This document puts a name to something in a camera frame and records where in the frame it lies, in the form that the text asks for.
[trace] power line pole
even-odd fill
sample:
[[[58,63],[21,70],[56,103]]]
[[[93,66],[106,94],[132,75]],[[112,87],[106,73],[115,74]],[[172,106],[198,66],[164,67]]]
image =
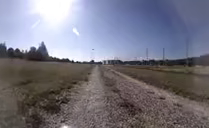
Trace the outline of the power line pole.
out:
[[[186,39],[186,66],[189,65],[189,39]]]
[[[148,61],[148,48],[146,48],[146,58],[147,58],[147,61]]]
[[[149,65],[149,58],[148,58],[148,48],[146,48],[146,58],[147,58],[147,65]]]
[[[163,60],[163,65],[165,65],[165,48],[163,48],[163,51],[162,51],[162,60]]]

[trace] gravel path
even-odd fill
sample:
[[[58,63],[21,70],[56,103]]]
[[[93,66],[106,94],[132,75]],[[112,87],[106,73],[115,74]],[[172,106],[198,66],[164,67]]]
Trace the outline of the gravel path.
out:
[[[209,127],[209,106],[175,96],[110,69],[95,67],[44,127]]]

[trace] sky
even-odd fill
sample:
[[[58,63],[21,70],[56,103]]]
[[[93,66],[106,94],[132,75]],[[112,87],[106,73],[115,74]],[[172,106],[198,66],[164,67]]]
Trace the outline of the sky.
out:
[[[0,43],[77,61],[209,53],[209,0],[0,0]]]

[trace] grass field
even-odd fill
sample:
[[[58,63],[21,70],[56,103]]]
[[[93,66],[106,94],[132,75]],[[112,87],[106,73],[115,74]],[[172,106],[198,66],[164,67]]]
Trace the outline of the grass field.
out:
[[[128,65],[126,67],[138,68],[138,69],[149,69],[161,72],[173,72],[173,73],[184,73],[193,75],[206,75],[209,76],[209,66],[195,66],[195,67],[185,67],[185,66],[134,66]]]
[[[38,112],[57,113],[69,100],[66,92],[87,81],[91,69],[85,64],[0,59],[0,92],[13,89],[19,112],[28,117],[27,123],[38,126]]]
[[[186,73],[162,72],[128,66],[111,68],[159,88],[170,90],[193,100],[209,103],[209,77]]]

